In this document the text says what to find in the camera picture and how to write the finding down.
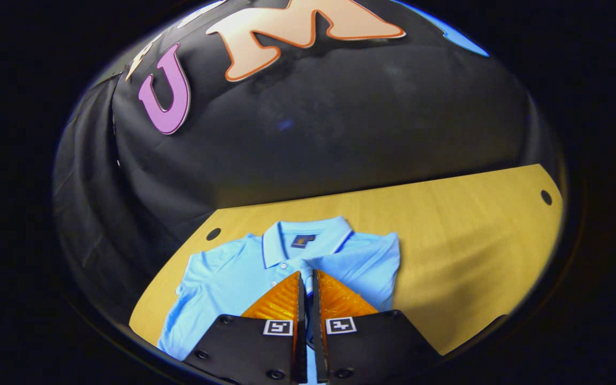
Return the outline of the black backdrop cloth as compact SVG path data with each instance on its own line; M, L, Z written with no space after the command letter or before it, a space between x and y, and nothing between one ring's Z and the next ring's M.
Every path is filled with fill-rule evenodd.
M526 86L462 30L401 0L219 0L110 65L53 168L68 268L127 322L217 209L562 159Z

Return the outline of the light blue T-shirt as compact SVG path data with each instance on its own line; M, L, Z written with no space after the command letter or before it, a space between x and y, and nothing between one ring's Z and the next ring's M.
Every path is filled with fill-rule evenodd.
M185 360L217 316L240 316L291 274L305 283L313 304L312 273L327 273L377 311L392 308L401 263L398 234L355 232L343 217L272 224L252 234L190 256L157 348Z

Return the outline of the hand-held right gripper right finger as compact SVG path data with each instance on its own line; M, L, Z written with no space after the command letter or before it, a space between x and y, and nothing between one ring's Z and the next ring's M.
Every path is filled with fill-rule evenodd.
M311 329L325 383L412 383L442 356L400 310L379 312L344 283L313 271Z

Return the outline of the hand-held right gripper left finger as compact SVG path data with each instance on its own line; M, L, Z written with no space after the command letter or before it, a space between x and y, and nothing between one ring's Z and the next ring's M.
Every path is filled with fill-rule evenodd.
M218 316L186 356L186 365L223 384L305 382L304 297L304 282L295 272L240 316Z

